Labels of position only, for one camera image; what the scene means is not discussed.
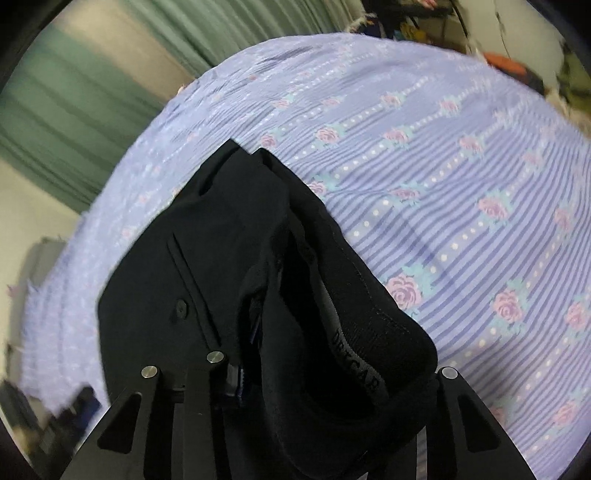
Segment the green curtain right panel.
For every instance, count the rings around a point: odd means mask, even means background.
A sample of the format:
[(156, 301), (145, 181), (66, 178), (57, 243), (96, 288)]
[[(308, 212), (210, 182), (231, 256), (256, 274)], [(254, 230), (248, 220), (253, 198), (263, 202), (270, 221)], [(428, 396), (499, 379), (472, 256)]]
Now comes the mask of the green curtain right panel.
[(194, 76), (266, 40), (342, 32), (363, 12), (360, 1), (342, 0), (136, 0), (124, 5)]

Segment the red orange stool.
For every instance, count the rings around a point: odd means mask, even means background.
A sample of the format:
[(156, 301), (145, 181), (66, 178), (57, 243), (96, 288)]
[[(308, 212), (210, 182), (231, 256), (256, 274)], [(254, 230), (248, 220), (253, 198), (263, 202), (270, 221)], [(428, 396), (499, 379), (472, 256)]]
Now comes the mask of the red orange stool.
[(540, 95), (545, 94), (542, 78), (524, 64), (514, 61), (504, 55), (491, 52), (485, 52), (484, 58), (491, 67), (512, 77)]

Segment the green curtain left panel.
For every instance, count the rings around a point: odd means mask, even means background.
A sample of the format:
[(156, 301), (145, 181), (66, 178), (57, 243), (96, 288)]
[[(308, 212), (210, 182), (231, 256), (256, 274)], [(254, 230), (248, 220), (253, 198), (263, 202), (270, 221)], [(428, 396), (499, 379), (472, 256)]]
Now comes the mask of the green curtain left panel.
[(105, 56), (49, 26), (1, 93), (1, 158), (80, 213), (162, 105)]

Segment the green curtain panel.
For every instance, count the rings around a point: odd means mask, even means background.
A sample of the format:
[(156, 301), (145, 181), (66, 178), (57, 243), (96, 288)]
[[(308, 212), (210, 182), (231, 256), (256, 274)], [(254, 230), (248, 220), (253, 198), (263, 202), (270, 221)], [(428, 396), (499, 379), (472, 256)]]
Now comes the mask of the green curtain panel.
[(1, 93), (1, 158), (80, 213), (162, 105), (105, 56), (49, 26)]
[(124, 5), (194, 76), (266, 40), (342, 32), (363, 12), (360, 1), (342, 0), (136, 0)]

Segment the pile of toys and bags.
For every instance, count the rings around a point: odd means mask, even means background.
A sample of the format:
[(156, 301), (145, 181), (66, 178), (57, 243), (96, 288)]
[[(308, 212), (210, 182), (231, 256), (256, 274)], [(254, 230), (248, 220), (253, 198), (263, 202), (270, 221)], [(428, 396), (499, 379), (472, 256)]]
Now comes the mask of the pile of toys and bags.
[(428, 43), (429, 40), (419, 34), (419, 20), (438, 19), (442, 21), (441, 41), (444, 42), (448, 19), (455, 16), (465, 39), (469, 39), (469, 31), (455, 1), (444, 4), (438, 1), (363, 1), (362, 5), (362, 15), (346, 27), (346, 33)]

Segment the purple floral bedspread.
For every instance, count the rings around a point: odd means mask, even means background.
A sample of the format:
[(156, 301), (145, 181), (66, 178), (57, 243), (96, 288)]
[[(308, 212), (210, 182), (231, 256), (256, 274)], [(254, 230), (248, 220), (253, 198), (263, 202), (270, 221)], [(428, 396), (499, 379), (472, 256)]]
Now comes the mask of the purple floral bedspread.
[(124, 154), (23, 322), (21, 389), (51, 410), (106, 394), (96, 301), (204, 159), (264, 147), (505, 427), (556, 479), (590, 432), (590, 143), (545, 99), (465, 55), (335, 33), (242, 50)]

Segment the black pants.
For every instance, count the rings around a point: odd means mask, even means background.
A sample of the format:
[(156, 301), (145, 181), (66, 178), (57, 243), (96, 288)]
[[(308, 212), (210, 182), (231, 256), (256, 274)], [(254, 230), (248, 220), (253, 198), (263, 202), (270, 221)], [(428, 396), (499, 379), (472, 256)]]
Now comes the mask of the black pants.
[(97, 304), (106, 391), (212, 351), (235, 479), (398, 479), (435, 397), (436, 347), (269, 151), (223, 143), (136, 239)]

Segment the grey headboard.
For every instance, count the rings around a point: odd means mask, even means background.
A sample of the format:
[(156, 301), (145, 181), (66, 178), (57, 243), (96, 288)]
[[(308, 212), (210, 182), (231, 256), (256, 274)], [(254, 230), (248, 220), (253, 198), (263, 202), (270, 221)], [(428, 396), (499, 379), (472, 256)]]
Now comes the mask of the grey headboard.
[(13, 304), (23, 303), (29, 287), (39, 288), (61, 255), (66, 241), (61, 238), (43, 237), (27, 251), (18, 282), (13, 293)]

